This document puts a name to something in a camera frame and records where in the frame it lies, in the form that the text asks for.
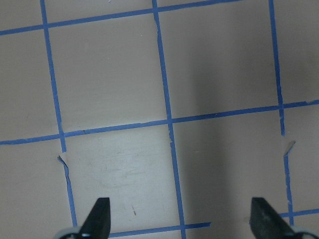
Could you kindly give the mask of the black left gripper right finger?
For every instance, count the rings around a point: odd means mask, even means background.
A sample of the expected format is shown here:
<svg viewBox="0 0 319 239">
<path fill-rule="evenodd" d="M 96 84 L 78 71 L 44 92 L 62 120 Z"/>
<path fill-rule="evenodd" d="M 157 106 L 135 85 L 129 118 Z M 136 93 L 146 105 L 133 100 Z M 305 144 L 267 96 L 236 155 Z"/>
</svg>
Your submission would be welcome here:
<svg viewBox="0 0 319 239">
<path fill-rule="evenodd" d="M 294 231 L 262 197 L 251 200 L 250 228 L 256 239 L 292 239 Z"/>
</svg>

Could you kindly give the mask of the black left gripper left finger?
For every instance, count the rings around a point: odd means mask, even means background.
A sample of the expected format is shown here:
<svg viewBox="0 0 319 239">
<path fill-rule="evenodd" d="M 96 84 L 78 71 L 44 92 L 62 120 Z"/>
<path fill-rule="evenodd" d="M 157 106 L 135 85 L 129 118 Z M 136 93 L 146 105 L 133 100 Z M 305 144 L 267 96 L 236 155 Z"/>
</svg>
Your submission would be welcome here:
<svg viewBox="0 0 319 239">
<path fill-rule="evenodd" d="M 76 234 L 76 239 L 107 239 L 110 234 L 110 198 L 98 198 Z"/>
</svg>

